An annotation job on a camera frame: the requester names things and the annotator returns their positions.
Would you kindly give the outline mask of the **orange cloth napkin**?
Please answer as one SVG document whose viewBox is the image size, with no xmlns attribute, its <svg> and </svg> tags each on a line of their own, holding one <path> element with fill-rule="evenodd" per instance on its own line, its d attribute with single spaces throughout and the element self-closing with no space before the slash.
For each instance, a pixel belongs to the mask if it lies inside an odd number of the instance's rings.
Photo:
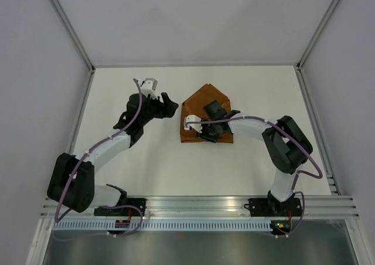
<svg viewBox="0 0 375 265">
<path fill-rule="evenodd" d="M 197 137 L 195 127 L 186 130 L 185 122 L 212 120 L 203 109 L 204 106 L 213 101 L 218 101 L 227 112 L 231 111 L 230 99 L 212 84 L 205 84 L 182 103 L 180 114 L 180 141 L 182 144 L 204 142 Z"/>
</svg>

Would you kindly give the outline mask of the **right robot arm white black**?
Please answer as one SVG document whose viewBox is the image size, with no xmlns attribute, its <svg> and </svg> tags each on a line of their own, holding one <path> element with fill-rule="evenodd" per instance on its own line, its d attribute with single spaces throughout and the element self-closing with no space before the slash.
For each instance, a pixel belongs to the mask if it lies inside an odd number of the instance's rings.
<svg viewBox="0 0 375 265">
<path fill-rule="evenodd" d="M 274 182 L 267 194 L 267 207 L 274 215 L 283 214 L 294 198 L 297 171 L 313 151 L 294 119 L 285 115 L 273 123 L 244 115 L 238 110 L 228 112 L 216 100 L 203 109 L 207 119 L 201 119 L 199 124 L 185 124 L 186 128 L 197 131 L 197 138 L 217 142 L 219 135 L 232 134 L 246 135 L 264 142 L 276 167 Z"/>
</svg>

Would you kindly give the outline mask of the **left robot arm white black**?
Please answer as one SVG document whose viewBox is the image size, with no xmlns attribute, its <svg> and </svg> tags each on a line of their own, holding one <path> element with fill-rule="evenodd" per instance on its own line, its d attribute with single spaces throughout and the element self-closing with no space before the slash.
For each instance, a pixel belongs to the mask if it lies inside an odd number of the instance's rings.
<svg viewBox="0 0 375 265">
<path fill-rule="evenodd" d="M 167 93 L 157 98 L 145 93 L 131 95 L 109 136 L 86 152 L 62 153 L 57 157 L 47 197 L 78 213 L 90 206 L 107 206 L 114 215 L 123 215 L 128 209 L 126 191 L 111 184 L 97 185 L 96 173 L 119 153 L 135 145 L 146 124 L 154 118 L 173 117 L 178 107 Z"/>
</svg>

